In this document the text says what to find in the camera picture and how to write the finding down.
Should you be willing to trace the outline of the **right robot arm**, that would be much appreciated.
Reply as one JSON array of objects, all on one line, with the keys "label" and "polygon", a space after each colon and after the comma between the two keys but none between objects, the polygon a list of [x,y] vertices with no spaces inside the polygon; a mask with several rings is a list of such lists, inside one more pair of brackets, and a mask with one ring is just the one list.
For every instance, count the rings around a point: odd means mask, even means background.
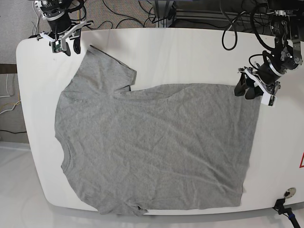
[{"label": "right robot arm", "polygon": [[82,27],[93,25],[92,20],[86,19],[85,2],[79,0],[74,7],[72,0],[35,0],[33,7],[38,9],[42,18],[50,27],[49,32],[40,32],[37,40],[46,39],[53,53],[63,52],[71,55],[67,39],[73,41],[73,49],[76,54],[81,53]]}]

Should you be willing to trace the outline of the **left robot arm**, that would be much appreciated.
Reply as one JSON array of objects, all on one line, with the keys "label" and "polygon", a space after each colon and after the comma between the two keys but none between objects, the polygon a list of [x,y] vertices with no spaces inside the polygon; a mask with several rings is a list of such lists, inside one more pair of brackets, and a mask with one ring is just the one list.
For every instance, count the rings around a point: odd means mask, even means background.
[{"label": "left robot arm", "polygon": [[[254,15],[266,8],[271,15],[270,31],[275,46],[270,47],[260,37]],[[304,2],[302,0],[269,0],[256,5],[250,12],[250,25],[258,42],[264,47],[260,54],[263,64],[240,68],[240,80],[234,89],[235,96],[247,100],[261,97],[261,103],[273,106],[281,85],[279,79],[288,71],[303,64],[301,42],[304,40]]]}]

